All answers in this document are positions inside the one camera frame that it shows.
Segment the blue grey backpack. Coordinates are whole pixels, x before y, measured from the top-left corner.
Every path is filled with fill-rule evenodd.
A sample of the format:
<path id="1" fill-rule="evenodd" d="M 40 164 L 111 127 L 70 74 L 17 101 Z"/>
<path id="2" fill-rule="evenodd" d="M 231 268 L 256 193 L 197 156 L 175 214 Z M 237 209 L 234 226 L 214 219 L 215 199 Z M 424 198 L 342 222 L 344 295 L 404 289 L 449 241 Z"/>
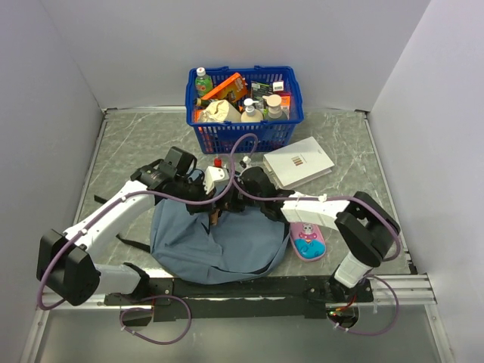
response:
<path id="1" fill-rule="evenodd" d="M 126 246 L 150 254 L 168 273 L 198 284 L 250 280 L 269 274 L 284 257 L 289 225 L 266 218 L 256 206 L 223 212 L 211 226 L 210 213 L 190 215 L 185 204 L 159 202 L 150 241 L 121 237 Z"/>

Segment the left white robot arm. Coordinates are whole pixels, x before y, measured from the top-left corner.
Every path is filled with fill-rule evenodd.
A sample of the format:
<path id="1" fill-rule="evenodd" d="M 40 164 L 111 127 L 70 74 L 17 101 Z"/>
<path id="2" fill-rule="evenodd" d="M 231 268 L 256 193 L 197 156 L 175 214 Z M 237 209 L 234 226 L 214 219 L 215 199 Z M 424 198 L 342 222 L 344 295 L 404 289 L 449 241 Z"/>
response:
<path id="1" fill-rule="evenodd" d="M 142 213 L 161 200 L 205 206 L 210 200 L 203 179 L 191 180 L 197 158 L 171 147 L 163 159 L 136 169 L 111 199 L 66 231 L 46 232 L 39 244 L 36 277 L 63 302 L 79 306 L 95 294 L 122 294 L 129 302 L 142 303 L 150 292 L 150 277 L 138 266 L 94 263 L 107 243 Z"/>

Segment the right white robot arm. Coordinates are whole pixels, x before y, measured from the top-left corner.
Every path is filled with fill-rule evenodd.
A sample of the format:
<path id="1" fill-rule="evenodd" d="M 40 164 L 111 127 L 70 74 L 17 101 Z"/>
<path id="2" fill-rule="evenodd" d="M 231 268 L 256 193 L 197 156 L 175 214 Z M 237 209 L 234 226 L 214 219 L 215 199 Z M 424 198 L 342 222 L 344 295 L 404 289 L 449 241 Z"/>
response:
<path id="1" fill-rule="evenodd" d="M 383 262 L 393 261 L 402 249 L 399 224 L 369 195 L 352 197 L 310 196 L 276 188 L 265 171 L 252 166 L 235 175 L 229 169 L 207 169 L 205 189 L 210 194 L 222 185 L 217 202 L 222 210 L 257 205 L 275 222 L 320 225 L 337 230 L 349 252 L 333 273 L 331 295 L 347 301 L 357 283 Z"/>

